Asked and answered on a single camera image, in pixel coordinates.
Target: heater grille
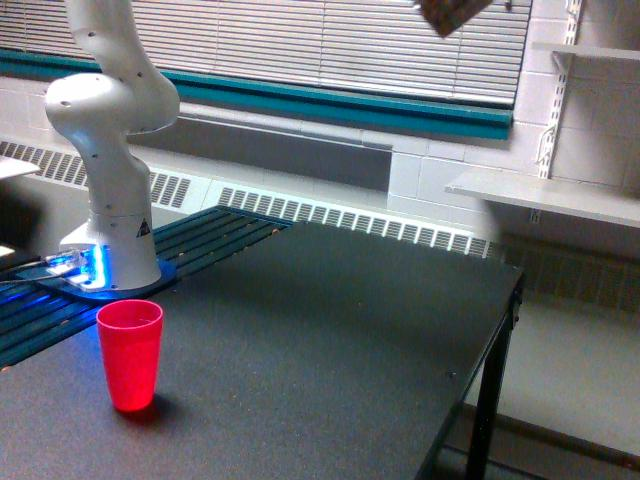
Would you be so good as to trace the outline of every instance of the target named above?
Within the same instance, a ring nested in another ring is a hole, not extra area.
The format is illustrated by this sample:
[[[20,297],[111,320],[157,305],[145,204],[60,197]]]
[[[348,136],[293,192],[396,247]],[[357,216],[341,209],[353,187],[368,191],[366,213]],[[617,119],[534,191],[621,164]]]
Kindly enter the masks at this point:
[[[41,180],[87,188],[87,172],[77,155],[13,142],[0,142],[0,155],[40,167],[34,175]],[[176,174],[151,172],[151,203],[180,211],[189,195],[192,179]]]
[[[225,184],[214,204],[294,222],[311,221],[522,267],[527,288],[627,312],[640,308],[640,269],[552,248],[502,245],[472,232],[327,202]]]

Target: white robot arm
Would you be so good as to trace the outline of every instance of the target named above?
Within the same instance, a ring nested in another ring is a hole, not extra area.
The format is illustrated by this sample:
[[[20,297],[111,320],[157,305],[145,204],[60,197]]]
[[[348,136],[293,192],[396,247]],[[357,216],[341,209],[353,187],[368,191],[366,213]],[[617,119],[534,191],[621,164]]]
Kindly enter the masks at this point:
[[[89,220],[61,247],[92,249],[96,264],[68,280],[87,291],[141,288],[160,270],[149,169],[131,155],[126,135],[171,125],[180,100],[144,52],[130,0],[66,0],[66,6],[76,43],[103,71],[56,80],[46,95],[47,116],[78,149],[89,185]]]

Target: teal window sill trim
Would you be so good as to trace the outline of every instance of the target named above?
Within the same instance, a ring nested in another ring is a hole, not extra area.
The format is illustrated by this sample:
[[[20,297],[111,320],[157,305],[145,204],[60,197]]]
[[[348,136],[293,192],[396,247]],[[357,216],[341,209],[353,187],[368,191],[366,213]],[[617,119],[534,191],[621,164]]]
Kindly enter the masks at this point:
[[[0,49],[0,74],[56,79],[99,72],[89,60]],[[235,109],[261,109],[323,120],[416,132],[506,140],[511,110],[325,90],[280,83],[162,70],[183,99]]]

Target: dark blue grid mat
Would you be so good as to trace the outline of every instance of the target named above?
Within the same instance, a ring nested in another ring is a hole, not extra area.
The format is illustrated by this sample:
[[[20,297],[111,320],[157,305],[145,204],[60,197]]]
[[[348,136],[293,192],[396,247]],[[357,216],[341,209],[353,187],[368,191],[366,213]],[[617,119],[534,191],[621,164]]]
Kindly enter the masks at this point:
[[[154,230],[158,256],[178,279],[290,226],[285,220],[215,207]],[[14,365],[95,323],[99,307],[37,284],[0,287],[0,368]]]

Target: red plastic cup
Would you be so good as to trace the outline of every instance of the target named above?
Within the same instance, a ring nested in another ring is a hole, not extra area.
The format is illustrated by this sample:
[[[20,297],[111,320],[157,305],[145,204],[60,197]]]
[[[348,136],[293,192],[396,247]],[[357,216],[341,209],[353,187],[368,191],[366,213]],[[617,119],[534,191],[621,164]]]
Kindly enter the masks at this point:
[[[147,300],[120,300],[98,311],[102,360],[113,406],[141,410],[153,400],[164,312]]]

